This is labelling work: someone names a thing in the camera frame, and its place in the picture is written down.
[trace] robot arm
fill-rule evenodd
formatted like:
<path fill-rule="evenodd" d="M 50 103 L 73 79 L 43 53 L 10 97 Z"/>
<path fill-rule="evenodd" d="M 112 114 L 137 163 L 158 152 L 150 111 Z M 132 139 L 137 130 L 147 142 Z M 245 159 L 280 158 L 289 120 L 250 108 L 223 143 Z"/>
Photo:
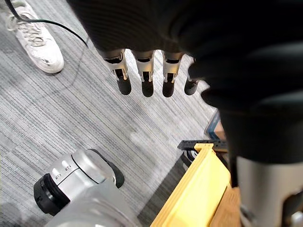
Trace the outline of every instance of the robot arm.
<path fill-rule="evenodd" d="M 55 216 L 47 227 L 138 226 L 118 188 L 124 176 L 94 149 L 56 160 L 34 185 L 39 208 Z"/>
<path fill-rule="evenodd" d="M 142 91 L 153 93 L 153 53 L 163 50 L 169 97 L 183 53 L 185 84 L 220 111 L 232 185 L 244 226 L 295 226 L 303 206 L 303 5 L 298 1 L 68 0 L 128 95 L 124 49 L 133 51 Z"/>

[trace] cardboard box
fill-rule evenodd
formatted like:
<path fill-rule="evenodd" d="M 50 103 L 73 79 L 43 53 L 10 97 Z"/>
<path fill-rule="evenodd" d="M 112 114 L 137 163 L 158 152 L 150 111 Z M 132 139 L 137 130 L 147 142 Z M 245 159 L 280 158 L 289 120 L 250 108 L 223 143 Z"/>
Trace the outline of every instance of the cardboard box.
<path fill-rule="evenodd" d="M 220 120 L 219 111 L 216 111 L 208 123 L 204 134 L 212 140 L 226 140 L 223 126 Z"/>

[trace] yellow plastic tray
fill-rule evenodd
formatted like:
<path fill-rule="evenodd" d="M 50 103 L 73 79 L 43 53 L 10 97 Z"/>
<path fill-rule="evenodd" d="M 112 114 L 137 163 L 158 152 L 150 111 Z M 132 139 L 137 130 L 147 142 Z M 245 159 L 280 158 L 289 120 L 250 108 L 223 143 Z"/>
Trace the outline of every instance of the yellow plastic tray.
<path fill-rule="evenodd" d="M 195 145 L 198 156 L 151 224 L 152 227 L 209 226 L 231 178 L 212 147 L 213 144 Z"/>

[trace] black cable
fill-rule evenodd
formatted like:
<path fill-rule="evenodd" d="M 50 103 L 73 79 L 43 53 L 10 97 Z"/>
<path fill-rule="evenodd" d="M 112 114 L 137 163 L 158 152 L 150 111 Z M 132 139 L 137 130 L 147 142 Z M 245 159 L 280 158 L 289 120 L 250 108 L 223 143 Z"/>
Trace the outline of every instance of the black cable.
<path fill-rule="evenodd" d="M 28 23 L 38 23 L 38 22 L 43 22 L 43 23 L 48 23 L 48 24 L 53 24 L 53 25 L 57 25 L 59 27 L 64 28 L 65 30 L 69 31 L 70 33 L 72 33 L 73 35 L 77 36 L 86 46 L 87 43 L 84 41 L 84 39 L 82 39 L 77 33 L 75 33 L 74 31 L 70 30 L 68 27 L 59 24 L 57 22 L 51 21 L 51 20 L 44 20 L 44 19 L 24 19 L 21 16 L 19 16 L 19 14 L 16 12 L 14 6 L 12 5 L 10 0 L 5 0 L 8 8 L 10 9 L 11 13 L 18 19 L 24 22 L 28 22 Z"/>

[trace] floor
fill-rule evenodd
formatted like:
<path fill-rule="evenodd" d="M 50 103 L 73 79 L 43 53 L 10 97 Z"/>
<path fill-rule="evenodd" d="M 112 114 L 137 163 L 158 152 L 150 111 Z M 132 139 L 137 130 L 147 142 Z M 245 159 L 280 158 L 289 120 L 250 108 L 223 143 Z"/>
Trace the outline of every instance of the floor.
<path fill-rule="evenodd" d="M 36 13 L 87 34 L 65 1 L 29 0 Z M 41 226 L 51 216 L 36 206 L 33 185 L 58 157 L 98 149 L 125 175 L 121 188 L 130 208 L 148 226 L 183 175 L 177 145 L 201 139 L 214 109 L 183 88 L 192 62 L 184 56 L 175 93 L 165 98 L 162 56 L 155 54 L 154 95 L 145 98 L 135 61 L 126 51 L 132 92 L 118 92 L 114 77 L 89 42 L 47 26 L 65 59 L 61 73 L 37 69 L 0 23 L 1 226 Z"/>

